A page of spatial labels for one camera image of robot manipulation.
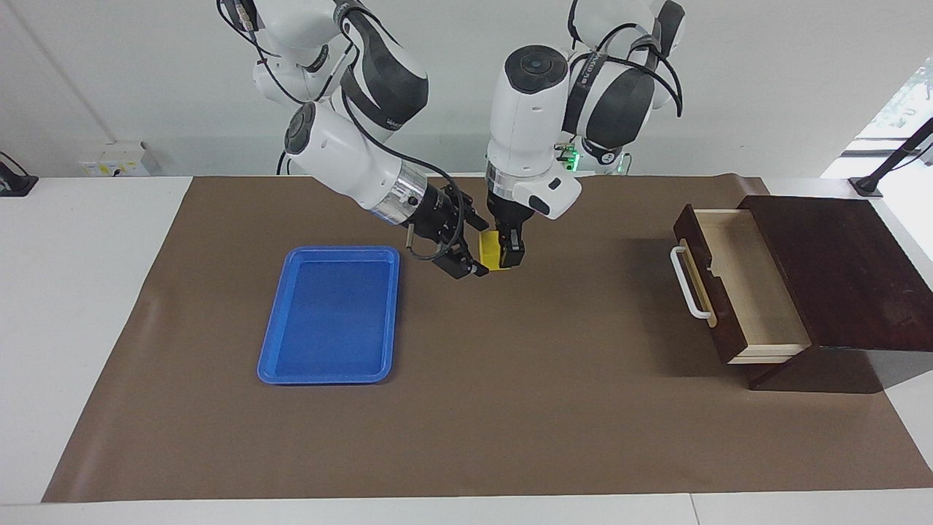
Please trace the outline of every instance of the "drawer handle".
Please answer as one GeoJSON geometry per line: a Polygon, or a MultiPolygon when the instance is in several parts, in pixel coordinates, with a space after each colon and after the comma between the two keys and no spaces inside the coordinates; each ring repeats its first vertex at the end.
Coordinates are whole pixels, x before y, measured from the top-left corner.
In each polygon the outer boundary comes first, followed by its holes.
{"type": "Polygon", "coordinates": [[[713,313],[702,311],[693,302],[693,294],[690,293],[690,286],[687,284],[687,275],[684,274],[684,269],[680,265],[680,258],[677,257],[678,253],[685,252],[687,252],[687,247],[684,246],[675,246],[674,249],[671,250],[671,264],[674,265],[674,273],[677,274],[677,281],[680,282],[680,291],[684,293],[684,301],[687,302],[687,309],[693,317],[697,319],[710,319],[713,317],[713,313]]]}

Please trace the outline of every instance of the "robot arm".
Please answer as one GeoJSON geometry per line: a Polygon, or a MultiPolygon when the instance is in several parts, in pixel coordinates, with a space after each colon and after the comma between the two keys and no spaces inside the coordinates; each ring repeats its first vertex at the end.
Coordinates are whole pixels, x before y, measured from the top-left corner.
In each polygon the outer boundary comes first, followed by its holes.
{"type": "MultiPolygon", "coordinates": [[[[229,1],[238,15],[244,10],[249,18],[244,4],[248,0],[229,1]]],[[[267,39],[281,55],[279,61],[298,70],[303,78],[309,71],[305,61],[327,63],[320,57],[335,35],[343,34],[356,50],[340,87],[329,99],[299,98],[304,104],[299,105],[285,133],[289,158],[380,219],[407,228],[410,249],[414,235],[434,241],[437,251],[418,256],[420,259],[432,261],[454,278],[488,273],[473,259],[464,239],[465,224],[478,230],[489,226],[476,214],[469,195],[452,181],[442,190],[435,188],[418,166],[439,169],[383,145],[426,105],[424,69],[356,0],[254,1],[255,18],[261,21],[256,27],[268,32],[267,39]]],[[[255,35],[250,36],[256,43],[255,35]]],[[[271,79],[279,79],[278,74],[271,79]]],[[[302,95],[311,92],[309,89],[302,95]]]]}
{"type": "Polygon", "coordinates": [[[559,162],[555,150],[560,159],[574,155],[597,173],[612,173],[651,109],[671,100],[674,89],[656,70],[679,41],[684,12],[672,0],[656,9],[639,0],[574,0],[568,30],[588,51],[568,63],[557,50],[526,46],[506,59],[494,95],[486,171],[501,267],[522,261],[526,220],[535,212],[557,219],[580,194],[577,163],[559,162]],[[558,72],[560,81],[549,83],[558,72]],[[531,85],[538,89],[526,89],[531,85]],[[561,131],[573,136],[571,143],[558,143],[561,131]]]}

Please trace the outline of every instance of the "table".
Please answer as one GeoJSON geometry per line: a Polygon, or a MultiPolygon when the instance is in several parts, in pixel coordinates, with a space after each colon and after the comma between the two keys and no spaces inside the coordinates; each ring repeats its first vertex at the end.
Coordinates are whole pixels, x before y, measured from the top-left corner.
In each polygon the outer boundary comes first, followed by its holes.
{"type": "MultiPolygon", "coordinates": [[[[0,201],[0,522],[148,519],[253,522],[921,522],[933,490],[539,496],[379,500],[250,500],[37,504],[136,294],[171,226],[189,177],[41,181],[0,201]]],[[[852,197],[839,180],[775,179],[774,194],[852,197]]],[[[933,262],[883,201],[874,201],[928,284],[933,262]]],[[[933,375],[888,391],[927,463],[933,375]]]]}

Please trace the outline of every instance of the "yellow block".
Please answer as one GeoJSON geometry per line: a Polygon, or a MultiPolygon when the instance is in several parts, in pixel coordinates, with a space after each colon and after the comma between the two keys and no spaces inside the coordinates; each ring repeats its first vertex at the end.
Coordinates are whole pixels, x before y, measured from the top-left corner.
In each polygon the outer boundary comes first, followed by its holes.
{"type": "Polygon", "coordinates": [[[508,270],[499,267],[499,232],[496,230],[480,232],[480,264],[490,272],[508,270]]]}

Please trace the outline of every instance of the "blue tray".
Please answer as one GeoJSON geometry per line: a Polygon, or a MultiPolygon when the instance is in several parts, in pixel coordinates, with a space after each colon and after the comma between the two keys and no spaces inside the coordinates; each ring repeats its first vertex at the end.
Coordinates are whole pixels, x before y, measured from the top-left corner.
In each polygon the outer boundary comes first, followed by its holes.
{"type": "Polygon", "coordinates": [[[285,257],[257,374],[272,385],[375,383],[392,368],[398,252],[301,247],[285,257]]]}

